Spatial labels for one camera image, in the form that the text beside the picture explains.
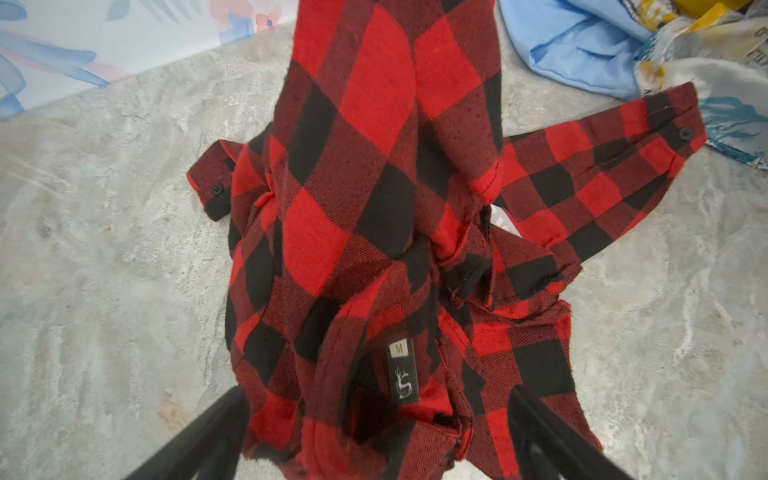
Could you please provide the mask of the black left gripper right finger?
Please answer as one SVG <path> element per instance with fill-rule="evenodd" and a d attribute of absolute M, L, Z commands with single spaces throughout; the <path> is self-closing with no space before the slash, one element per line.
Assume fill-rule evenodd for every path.
<path fill-rule="evenodd" d="M 507 418 L 523 479 L 631 479 L 521 386 L 510 393 Z"/>

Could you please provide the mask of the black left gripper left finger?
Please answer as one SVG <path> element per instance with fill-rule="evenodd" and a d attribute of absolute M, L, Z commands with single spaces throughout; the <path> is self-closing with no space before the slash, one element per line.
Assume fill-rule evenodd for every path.
<path fill-rule="evenodd" d="M 248 416 L 244 391 L 229 389 L 127 478 L 234 479 Z"/>

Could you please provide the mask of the red black plaid shirt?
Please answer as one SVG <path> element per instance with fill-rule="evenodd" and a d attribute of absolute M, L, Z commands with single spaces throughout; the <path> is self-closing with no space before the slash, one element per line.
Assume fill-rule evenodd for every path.
<path fill-rule="evenodd" d="M 289 479 L 517 479 L 522 387 L 587 441 L 561 292 L 707 135 L 692 84 L 506 137 L 489 1 L 303 1 L 273 120 L 189 170 L 230 220 L 243 451 Z"/>

